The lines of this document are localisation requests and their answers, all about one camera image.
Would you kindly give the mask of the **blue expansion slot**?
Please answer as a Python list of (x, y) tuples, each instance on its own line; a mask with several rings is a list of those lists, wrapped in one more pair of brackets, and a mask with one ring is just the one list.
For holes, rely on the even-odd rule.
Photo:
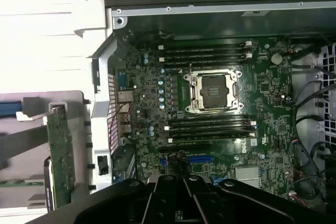
[(183, 161), (188, 164), (197, 164), (197, 163), (212, 163), (214, 157), (211, 155), (201, 155), (201, 156), (187, 156), (187, 157), (177, 157), (177, 156), (168, 156), (165, 158), (160, 158), (160, 165), (166, 166), (168, 162), (177, 162)]

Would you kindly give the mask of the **silver chipset heatsink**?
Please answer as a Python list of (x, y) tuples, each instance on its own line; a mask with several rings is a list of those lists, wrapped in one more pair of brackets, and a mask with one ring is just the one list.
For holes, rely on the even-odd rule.
[(256, 188), (261, 187), (260, 171), (258, 166), (236, 167), (235, 178), (247, 185)]

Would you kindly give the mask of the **long black expansion slot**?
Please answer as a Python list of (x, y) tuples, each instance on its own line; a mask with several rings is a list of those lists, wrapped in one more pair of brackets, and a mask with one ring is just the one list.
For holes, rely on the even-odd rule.
[(174, 146), (162, 146), (157, 150), (160, 153), (176, 152), (176, 151), (189, 151), (189, 150), (205, 150), (211, 148), (210, 143), (205, 144), (188, 144), (188, 145), (174, 145)]

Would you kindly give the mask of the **black RAM slot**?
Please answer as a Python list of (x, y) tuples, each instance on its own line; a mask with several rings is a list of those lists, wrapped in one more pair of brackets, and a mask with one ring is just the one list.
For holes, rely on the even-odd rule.
[(201, 60), (245, 60), (252, 58), (253, 54), (251, 52), (244, 54), (212, 54), (212, 55), (172, 55), (159, 57), (159, 62), (172, 62), (172, 61), (201, 61)]
[(190, 65), (192, 67), (214, 67), (214, 66), (233, 66), (233, 65), (243, 65), (246, 64), (248, 60), (246, 59), (182, 59), (175, 61), (166, 61), (164, 66), (166, 68), (186, 68)]
[(195, 142), (195, 141), (215, 141), (234, 138), (255, 137), (255, 132), (231, 131), (231, 132), (198, 132), (197, 134), (175, 134), (169, 136), (167, 141), (174, 142)]
[(247, 55), (251, 53), (251, 48), (238, 46), (225, 47), (205, 47), (205, 48), (171, 48), (164, 51), (165, 55), (210, 55), (229, 54), (234, 56)]
[(255, 128), (249, 124), (233, 124), (233, 125), (201, 125), (201, 126), (165, 126), (164, 131), (173, 134), (203, 134), (203, 133), (233, 133), (233, 132), (253, 132)]
[(252, 47), (251, 40), (245, 41), (241, 44), (218, 44), (218, 45), (191, 45), (191, 46), (175, 46), (168, 47), (158, 45), (158, 50), (210, 50), (210, 49), (243, 49)]
[(210, 115), (210, 116), (197, 116), (197, 117), (189, 117), (184, 119), (170, 119), (169, 123), (177, 123), (177, 122), (186, 122), (186, 121), (202, 121), (202, 120), (243, 120), (243, 119), (251, 119), (251, 115), (247, 114), (237, 114), (237, 115)]
[(254, 121), (237, 120), (237, 121), (224, 121), (224, 120), (201, 120), (201, 121), (174, 121), (169, 124), (169, 130), (181, 127), (197, 127), (197, 126), (253, 126)]

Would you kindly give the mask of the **green motherboard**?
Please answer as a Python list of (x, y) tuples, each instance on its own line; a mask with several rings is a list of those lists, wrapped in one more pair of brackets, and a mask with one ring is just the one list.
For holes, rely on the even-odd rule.
[[(168, 47), (191, 45), (241, 44), (253, 42), (252, 58), (243, 65), (166, 68), (159, 57), (165, 57), (165, 50), (158, 45)], [(235, 178), (236, 167), (258, 166), (261, 187), (269, 193), (285, 197), (293, 178), (292, 155), (288, 147), (293, 136), (292, 126), (292, 46), (286, 39), (278, 37), (205, 39), (205, 40), (168, 40), (154, 41), (152, 38), (133, 41), (129, 52), (118, 60), (114, 67), (114, 84), (118, 87), (118, 72), (125, 72), (129, 88), (133, 91), (133, 101), (118, 103), (110, 126), (111, 148), (126, 144), (131, 150), (132, 163), (136, 177), (146, 181), (153, 175), (163, 175), (166, 166), (160, 165), (160, 158), (168, 156), (187, 157), (211, 155), (212, 163), (191, 164), (191, 173), (208, 177), (213, 184), (227, 178)], [(279, 53), (283, 57), (280, 65), (271, 63), (271, 56)], [(188, 82), (183, 76), (195, 70), (232, 69), (242, 73), (238, 80), (239, 100), (244, 107), (240, 110), (212, 114), (193, 114), (185, 111), (190, 95)], [(131, 133), (121, 133), (119, 115), (129, 114)], [(164, 131), (170, 119), (184, 119), (210, 115), (251, 115), (254, 121), (255, 137), (234, 138), (215, 141), (174, 142), (169, 143), (171, 135)], [(160, 153), (159, 147), (205, 144), (211, 148), (205, 150), (176, 151)]]

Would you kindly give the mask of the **silver CPU socket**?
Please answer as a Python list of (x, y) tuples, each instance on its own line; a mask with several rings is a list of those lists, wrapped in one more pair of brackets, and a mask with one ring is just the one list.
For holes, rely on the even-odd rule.
[(190, 95), (185, 111), (212, 114), (240, 110), (238, 80), (242, 73), (232, 69), (195, 70), (183, 76)]

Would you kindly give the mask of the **grey parts rack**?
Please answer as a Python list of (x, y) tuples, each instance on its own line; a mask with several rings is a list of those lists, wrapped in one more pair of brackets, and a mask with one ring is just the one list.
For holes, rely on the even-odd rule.
[[(27, 93), (0, 93), (0, 101), (20, 101), (27, 116), (49, 111), (50, 103), (67, 105), (67, 120), (72, 136), (75, 166), (75, 188), (71, 202), (88, 194), (88, 158), (86, 152), (86, 107), (80, 91), (52, 91)], [(41, 119), (19, 122), (16, 116), (0, 117), (0, 181), (30, 177), (43, 173), (43, 163), (48, 154), (46, 130), (41, 129)], [(46, 209), (45, 202), (34, 204), (33, 198), (43, 198), (44, 186), (0, 188), (0, 209)]]

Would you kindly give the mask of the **tall silver port block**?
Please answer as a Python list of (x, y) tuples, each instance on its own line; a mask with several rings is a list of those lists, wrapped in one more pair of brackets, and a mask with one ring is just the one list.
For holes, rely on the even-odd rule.
[(128, 103), (133, 101), (133, 91), (118, 91), (117, 92), (117, 102), (118, 103)]

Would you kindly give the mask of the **teal serial port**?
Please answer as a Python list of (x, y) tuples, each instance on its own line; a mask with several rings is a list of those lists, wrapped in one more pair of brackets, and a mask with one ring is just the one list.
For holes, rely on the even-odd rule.
[(126, 90), (129, 88), (128, 77), (125, 72), (118, 72), (118, 87), (119, 90)]

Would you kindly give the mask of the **green RAM stick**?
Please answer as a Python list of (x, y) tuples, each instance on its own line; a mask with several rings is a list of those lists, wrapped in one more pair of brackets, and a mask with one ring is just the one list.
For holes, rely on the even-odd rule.
[(7, 187), (33, 187), (33, 186), (43, 186), (43, 182), (27, 182), (25, 180), (7, 180), (0, 181), (0, 188)]

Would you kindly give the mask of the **blue disk carrier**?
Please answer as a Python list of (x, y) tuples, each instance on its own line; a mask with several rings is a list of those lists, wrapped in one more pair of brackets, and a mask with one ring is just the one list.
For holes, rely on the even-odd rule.
[(22, 110), (20, 101), (0, 101), (0, 117), (15, 116), (16, 112)]

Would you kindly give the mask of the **silver perforated disk bay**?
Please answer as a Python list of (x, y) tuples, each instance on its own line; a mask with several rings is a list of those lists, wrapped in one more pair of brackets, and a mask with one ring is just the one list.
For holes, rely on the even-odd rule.
[(323, 46), (292, 63), (294, 105), (329, 86), (334, 89), (312, 98), (297, 110), (297, 130), (308, 154), (336, 151), (336, 43)]

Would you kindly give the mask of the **black open PC case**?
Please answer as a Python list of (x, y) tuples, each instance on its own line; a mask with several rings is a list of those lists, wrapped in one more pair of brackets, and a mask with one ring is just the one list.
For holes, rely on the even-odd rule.
[[(95, 189), (129, 178), (139, 180), (131, 150), (126, 144), (119, 144), (113, 150), (109, 132), (118, 108), (113, 70), (118, 60), (129, 52), (133, 41), (278, 37), (288, 40), (292, 46), (291, 63), (294, 57), (336, 43), (336, 0), (179, 0), (177, 3), (108, 0), (107, 12), (112, 33), (92, 57), (96, 95), (91, 118), (93, 152), (97, 157)], [(288, 154), (292, 155), (294, 174), (287, 195), (278, 197), (329, 216), (336, 224), (336, 151), (319, 156), (308, 154), (296, 121), (297, 110), (302, 105), (334, 88), (319, 90), (295, 106), (292, 79), (293, 136)], [(178, 183), (174, 224), (204, 224), (184, 178)]]

